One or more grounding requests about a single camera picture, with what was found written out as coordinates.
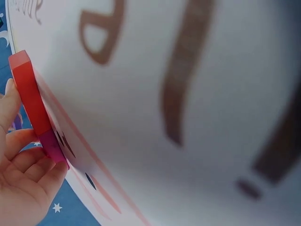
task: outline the pink stripe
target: pink stripe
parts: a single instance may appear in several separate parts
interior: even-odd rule
[[[97,154],[93,151],[89,143],[86,141],[84,136],[80,133],[76,125],[72,122],[72,120],[69,118],[67,112],[64,110],[64,108],[61,106],[60,102],[56,99],[54,94],[51,92],[48,85],[43,80],[42,76],[34,70],[36,80],[39,82],[39,85],[47,92],[47,94],[50,96],[52,101],[55,103],[56,107],[60,110],[63,117],[69,124],[69,126],[72,128],[73,132],[76,134],[76,136],[79,138],[79,140],[82,142],[86,150],[89,152],[91,157],[95,160],[98,167],[104,172],[104,174],[108,177],[108,179],[111,181],[111,183],[114,185],[114,187],[117,189],[117,191],[121,194],[121,196],[126,200],[128,205],[133,209],[136,216],[145,224],[145,226],[151,226],[151,224],[148,222],[148,220],[144,217],[144,215],[141,213],[141,211],[138,209],[138,207],[135,205],[135,203],[131,200],[131,198],[127,195],[127,193],[123,190],[121,185],[115,180],[113,175],[110,173],[108,168],[105,166],[105,164],[98,158]]]
[[[99,190],[99,192],[105,197],[105,199],[109,202],[109,204],[118,212],[121,214],[120,208],[116,204],[116,202],[112,199],[112,197],[107,193],[107,191],[100,185],[100,183],[96,180],[95,177],[91,175],[91,178]]]
[[[109,216],[104,212],[104,210],[100,207],[100,205],[97,203],[97,201],[94,199],[94,197],[91,195],[91,193],[89,192],[89,190],[87,189],[87,187],[84,185],[84,183],[80,180],[79,176],[77,175],[77,173],[75,172],[75,170],[70,167],[71,171],[74,173],[74,175],[76,176],[77,180],[79,181],[80,185],[83,187],[83,189],[85,190],[85,192],[87,193],[87,195],[89,196],[89,198],[91,199],[93,205],[95,206],[96,210],[105,218],[107,218],[108,220],[111,220],[111,218],[109,218]]]

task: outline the finger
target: finger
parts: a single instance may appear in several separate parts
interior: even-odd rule
[[[38,184],[44,189],[50,202],[62,186],[67,170],[67,164],[63,161],[59,162],[39,180]]]
[[[5,96],[0,99],[0,130],[2,133],[7,133],[18,114],[20,106],[21,98],[16,89],[15,82],[9,79],[5,88]]]
[[[45,157],[43,148],[33,147],[20,152],[13,160],[12,164],[22,173],[26,172],[33,164]]]
[[[36,164],[33,164],[26,172],[25,175],[33,180],[38,182],[46,173],[48,173],[55,166],[55,162],[46,157],[40,159]]]
[[[4,155],[8,160],[12,160],[22,148],[37,140],[33,129],[20,129],[8,133],[6,135],[7,148],[4,151]]]

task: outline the blue background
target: blue background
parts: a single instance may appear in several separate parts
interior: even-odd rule
[[[4,24],[0,28],[1,31],[7,31],[7,22],[5,17],[5,0],[0,0],[0,14],[3,13]],[[0,38],[0,93],[4,94],[5,85],[9,78],[12,77],[8,57],[11,55],[10,45],[6,47],[7,42],[5,38]],[[25,114],[23,107],[20,110],[23,117],[23,128],[31,128],[30,122]],[[54,203],[60,203],[62,209],[60,212],[56,212],[52,209]],[[65,180],[60,191],[54,198],[48,214],[44,218],[39,226],[99,226],[100,224],[94,219],[91,213],[81,203],[76,194],[73,192],[68,182]]]

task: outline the white star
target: white star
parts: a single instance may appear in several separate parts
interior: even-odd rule
[[[54,210],[55,210],[55,213],[56,212],[61,212],[61,209],[62,209],[62,207],[60,207],[60,203],[58,203],[58,204],[55,204],[55,206],[54,206],[54,208],[53,208]]]
[[[39,145],[41,145],[41,143],[40,142],[34,142],[33,145],[38,147]]]

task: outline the hand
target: hand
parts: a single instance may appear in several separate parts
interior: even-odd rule
[[[55,164],[41,147],[20,152],[37,141],[32,129],[7,134],[21,105],[12,79],[0,99],[0,224],[33,226],[47,214],[67,173],[64,162]]]

